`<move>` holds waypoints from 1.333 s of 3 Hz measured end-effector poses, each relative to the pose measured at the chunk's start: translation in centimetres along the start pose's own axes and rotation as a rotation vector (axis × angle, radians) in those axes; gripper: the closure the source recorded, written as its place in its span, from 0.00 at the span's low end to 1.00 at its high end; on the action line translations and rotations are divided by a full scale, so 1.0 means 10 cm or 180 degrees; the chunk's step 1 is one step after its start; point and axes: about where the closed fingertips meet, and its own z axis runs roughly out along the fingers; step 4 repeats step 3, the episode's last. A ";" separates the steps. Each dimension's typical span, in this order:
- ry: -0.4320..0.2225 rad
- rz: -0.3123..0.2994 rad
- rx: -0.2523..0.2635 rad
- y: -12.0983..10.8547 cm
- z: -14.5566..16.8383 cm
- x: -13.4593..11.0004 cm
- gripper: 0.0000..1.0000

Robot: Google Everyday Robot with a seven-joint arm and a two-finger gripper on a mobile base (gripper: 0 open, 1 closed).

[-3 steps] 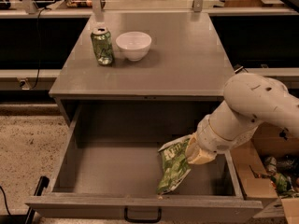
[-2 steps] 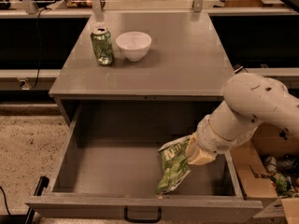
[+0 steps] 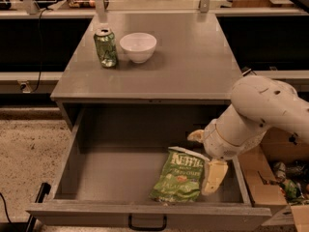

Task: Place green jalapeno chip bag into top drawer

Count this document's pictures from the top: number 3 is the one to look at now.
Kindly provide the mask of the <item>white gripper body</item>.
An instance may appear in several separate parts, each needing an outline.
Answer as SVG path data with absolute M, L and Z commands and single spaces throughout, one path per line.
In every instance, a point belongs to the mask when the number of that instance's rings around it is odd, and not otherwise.
M 260 144 L 267 126 L 244 120 L 213 119 L 203 132 L 206 153 L 213 159 L 231 160 Z

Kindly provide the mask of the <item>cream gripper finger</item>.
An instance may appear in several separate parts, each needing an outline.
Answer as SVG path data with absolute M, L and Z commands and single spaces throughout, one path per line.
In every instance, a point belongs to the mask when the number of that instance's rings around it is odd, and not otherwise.
M 198 143 L 204 142 L 204 131 L 203 130 L 195 130 L 190 133 L 187 137 L 189 141 L 196 141 Z
M 205 178 L 202 184 L 202 194 L 211 195 L 215 193 L 228 171 L 226 160 L 212 159 L 205 165 Z

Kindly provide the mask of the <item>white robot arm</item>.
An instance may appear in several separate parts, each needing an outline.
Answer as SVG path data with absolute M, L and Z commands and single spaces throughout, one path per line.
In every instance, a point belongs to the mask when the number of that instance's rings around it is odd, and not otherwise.
M 271 128 L 308 143 L 309 102 L 283 81 L 260 75 L 239 79 L 232 88 L 229 107 L 204 129 L 187 137 L 201 143 L 211 157 L 206 164 L 202 193 L 216 192 L 227 173 L 227 161 L 260 144 Z

